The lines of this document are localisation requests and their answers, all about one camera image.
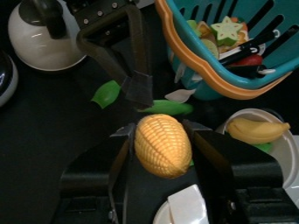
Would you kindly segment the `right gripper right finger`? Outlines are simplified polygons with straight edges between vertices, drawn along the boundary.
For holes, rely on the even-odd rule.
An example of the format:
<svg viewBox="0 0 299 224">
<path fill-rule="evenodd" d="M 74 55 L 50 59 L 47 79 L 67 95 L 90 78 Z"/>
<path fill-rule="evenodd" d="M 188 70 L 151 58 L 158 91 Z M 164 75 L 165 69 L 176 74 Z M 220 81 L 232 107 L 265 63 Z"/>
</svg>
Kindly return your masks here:
<svg viewBox="0 0 299 224">
<path fill-rule="evenodd" d="M 277 160 L 197 122 L 182 124 L 213 224 L 284 222 L 284 173 Z"/>
</svg>

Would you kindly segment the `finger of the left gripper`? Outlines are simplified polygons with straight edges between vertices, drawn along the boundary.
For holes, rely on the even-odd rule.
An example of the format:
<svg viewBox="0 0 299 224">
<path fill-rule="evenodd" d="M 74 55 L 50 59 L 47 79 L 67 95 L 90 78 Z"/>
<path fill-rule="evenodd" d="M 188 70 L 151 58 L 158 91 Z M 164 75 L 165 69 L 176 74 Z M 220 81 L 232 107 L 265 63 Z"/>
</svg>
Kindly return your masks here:
<svg viewBox="0 0 299 224">
<path fill-rule="evenodd" d="M 135 59 L 135 70 L 126 78 L 126 98 L 139 109 L 154 105 L 151 54 L 147 26 L 142 11 L 135 5 L 126 7 L 130 25 L 131 48 Z"/>
<path fill-rule="evenodd" d="M 79 24 L 78 47 L 101 64 L 121 87 L 127 85 L 130 78 L 113 45 L 130 35 L 129 9 L 129 6 L 123 6 L 103 16 L 89 9 L 75 14 Z"/>
</svg>

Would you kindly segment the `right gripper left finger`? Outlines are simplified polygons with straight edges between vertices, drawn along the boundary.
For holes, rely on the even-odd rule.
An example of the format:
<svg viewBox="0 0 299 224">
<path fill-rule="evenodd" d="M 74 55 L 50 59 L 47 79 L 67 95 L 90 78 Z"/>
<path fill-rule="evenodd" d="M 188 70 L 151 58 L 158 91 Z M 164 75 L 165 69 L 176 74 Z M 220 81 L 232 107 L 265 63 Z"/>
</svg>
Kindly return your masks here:
<svg viewBox="0 0 299 224">
<path fill-rule="evenodd" d="M 129 161 L 137 126 L 122 127 L 83 152 L 61 175 L 51 224 L 126 224 Z"/>
</svg>

